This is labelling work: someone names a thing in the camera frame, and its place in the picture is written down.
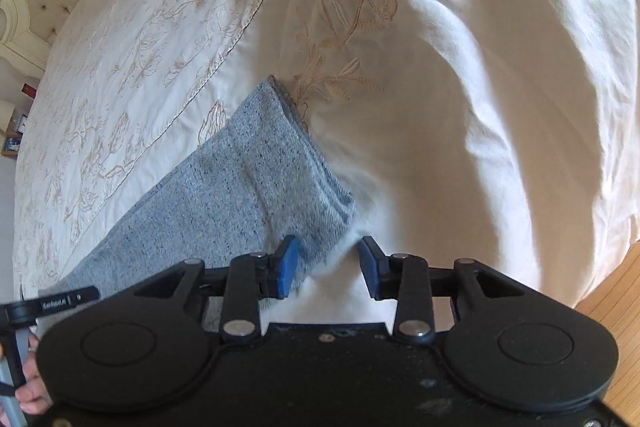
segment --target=wooden floor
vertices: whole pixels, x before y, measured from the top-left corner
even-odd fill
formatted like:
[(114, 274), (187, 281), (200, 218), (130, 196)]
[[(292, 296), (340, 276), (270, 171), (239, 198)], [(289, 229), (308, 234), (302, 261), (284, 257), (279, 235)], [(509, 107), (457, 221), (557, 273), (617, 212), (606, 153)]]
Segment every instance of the wooden floor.
[(606, 402), (633, 426), (640, 426), (640, 244), (577, 309), (613, 333), (620, 362)]

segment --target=white wall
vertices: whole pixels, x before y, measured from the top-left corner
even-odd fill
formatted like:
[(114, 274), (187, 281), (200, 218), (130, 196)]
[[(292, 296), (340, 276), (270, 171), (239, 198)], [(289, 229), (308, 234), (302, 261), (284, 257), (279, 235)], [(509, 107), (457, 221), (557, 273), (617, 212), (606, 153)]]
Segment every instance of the white wall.
[(0, 156), (0, 303), (14, 300), (15, 160)]

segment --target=lamp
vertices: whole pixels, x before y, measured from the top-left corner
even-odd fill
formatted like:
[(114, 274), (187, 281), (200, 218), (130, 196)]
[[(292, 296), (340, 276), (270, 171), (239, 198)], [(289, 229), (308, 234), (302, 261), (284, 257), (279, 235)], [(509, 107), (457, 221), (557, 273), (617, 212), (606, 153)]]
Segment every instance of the lamp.
[(0, 132), (6, 134), (11, 123), (11, 117), (14, 115), (15, 104), (0, 100)]

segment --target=human hand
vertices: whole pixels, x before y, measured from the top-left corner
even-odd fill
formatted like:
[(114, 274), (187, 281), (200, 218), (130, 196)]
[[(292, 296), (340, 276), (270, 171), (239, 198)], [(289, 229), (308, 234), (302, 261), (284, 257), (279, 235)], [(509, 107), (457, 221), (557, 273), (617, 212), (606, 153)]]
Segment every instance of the human hand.
[[(44, 382), (40, 378), (38, 372), (38, 366), (36, 365), (36, 349), (40, 341), (35, 335), (29, 336), (29, 354), (27, 360), (25, 360), (22, 366), (24, 372), (24, 378), (27, 380), (27, 384), (22, 386), (15, 392), (15, 397), (20, 402), (20, 408), (26, 413), (31, 415), (43, 414), (49, 407), (50, 402), (47, 397), (47, 390), (44, 387)], [(2, 346), (0, 346), (0, 359), (4, 356)], [(4, 427), (11, 427), (9, 425), (9, 419), (6, 413), (0, 405), (0, 424)]]

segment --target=metal screw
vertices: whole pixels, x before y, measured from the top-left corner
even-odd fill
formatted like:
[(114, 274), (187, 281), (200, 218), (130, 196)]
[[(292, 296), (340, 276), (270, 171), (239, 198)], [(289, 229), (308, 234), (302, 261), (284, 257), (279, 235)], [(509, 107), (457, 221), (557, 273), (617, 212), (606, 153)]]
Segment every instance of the metal screw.
[(244, 319), (236, 319), (225, 323), (222, 329), (232, 337), (247, 337), (255, 331), (255, 324)]
[(431, 326), (424, 321), (404, 321), (398, 330), (408, 337), (423, 337), (431, 333)]

